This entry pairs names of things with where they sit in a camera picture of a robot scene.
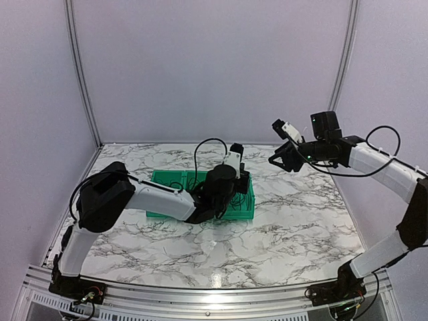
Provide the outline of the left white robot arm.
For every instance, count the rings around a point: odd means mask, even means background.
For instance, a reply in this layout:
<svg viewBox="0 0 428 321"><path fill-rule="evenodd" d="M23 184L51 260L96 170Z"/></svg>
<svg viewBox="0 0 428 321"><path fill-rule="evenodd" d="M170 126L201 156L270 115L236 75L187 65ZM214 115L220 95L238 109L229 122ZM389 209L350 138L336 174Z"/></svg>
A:
<svg viewBox="0 0 428 321"><path fill-rule="evenodd" d="M99 234L111 229L126 209L150 211L188 224L224 216L235 195L249 190L250 173L245 170L243 152L242 144L227 147L222 162L190 189L139 179L118 161L84 179L69 200L73 223L54 257L51 286L71 298L84 293L80 277L84 260Z"/></svg>

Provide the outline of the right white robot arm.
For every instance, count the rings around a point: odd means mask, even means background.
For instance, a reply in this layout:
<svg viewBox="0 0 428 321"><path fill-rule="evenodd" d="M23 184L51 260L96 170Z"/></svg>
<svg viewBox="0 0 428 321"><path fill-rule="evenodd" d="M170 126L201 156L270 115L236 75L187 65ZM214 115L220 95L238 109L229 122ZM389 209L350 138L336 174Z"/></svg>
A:
<svg viewBox="0 0 428 321"><path fill-rule="evenodd" d="M372 178L398 195L408 205L395 230L369 250L338 268L331 284L311 287L310 293L344 300L363 279L403 259L427 243L427 173L371 145L368 138L343 136L336 113L319 112L310 117L313 141L306 141L289 122L277 119L272 128L285 141L269 162L286 172L298 172L304 164L320 173L325 167L343 166L355 171L355 178ZM324 167L317 167L323 162Z"/></svg>

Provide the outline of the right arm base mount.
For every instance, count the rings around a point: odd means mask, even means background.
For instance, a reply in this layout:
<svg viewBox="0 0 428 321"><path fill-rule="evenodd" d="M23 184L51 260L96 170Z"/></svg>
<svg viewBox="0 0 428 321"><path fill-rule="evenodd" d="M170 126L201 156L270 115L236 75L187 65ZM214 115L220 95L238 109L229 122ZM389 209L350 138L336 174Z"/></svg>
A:
<svg viewBox="0 0 428 321"><path fill-rule="evenodd" d="M351 286L340 285L337 280L322 282L308 286L304 292L304 296L312 302L313 306L336 304L355 298L362 298L365 295L366 288L363 281Z"/></svg>

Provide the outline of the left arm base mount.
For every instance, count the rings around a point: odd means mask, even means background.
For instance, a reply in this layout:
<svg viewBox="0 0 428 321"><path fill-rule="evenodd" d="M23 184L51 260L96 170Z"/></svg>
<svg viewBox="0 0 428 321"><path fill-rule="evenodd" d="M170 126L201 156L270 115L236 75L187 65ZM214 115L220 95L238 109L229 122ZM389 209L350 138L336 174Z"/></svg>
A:
<svg viewBox="0 0 428 321"><path fill-rule="evenodd" d="M48 290L53 294L72 299L75 302L82 302L85 296L93 293L94 295L90 300L94 304L102 304L106 294L106 284L79 277L60 276L58 279L51 281Z"/></svg>

